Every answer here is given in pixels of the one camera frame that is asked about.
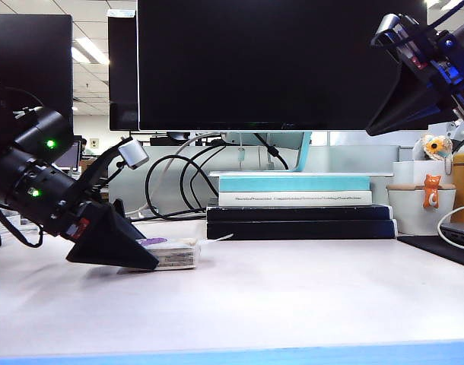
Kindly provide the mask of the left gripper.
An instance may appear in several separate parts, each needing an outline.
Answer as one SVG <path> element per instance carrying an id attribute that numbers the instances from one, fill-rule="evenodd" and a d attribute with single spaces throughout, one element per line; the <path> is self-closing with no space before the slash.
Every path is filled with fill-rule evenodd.
<path id="1" fill-rule="evenodd" d="M 68 261 L 154 270 L 159 260 L 138 243 L 143 235 L 125 217 L 121 198 L 112 206 L 86 195 L 45 197 L 45 231 L 74 243 Z"/>

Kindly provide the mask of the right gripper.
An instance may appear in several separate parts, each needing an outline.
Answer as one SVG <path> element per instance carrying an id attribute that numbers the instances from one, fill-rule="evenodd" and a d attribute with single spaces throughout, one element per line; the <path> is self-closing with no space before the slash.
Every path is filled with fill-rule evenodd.
<path id="1" fill-rule="evenodd" d="M 389 96 L 366 127 L 377 136 L 464 120 L 464 24 L 453 32 L 423 30 L 402 17 L 397 30 L 402 63 Z"/>

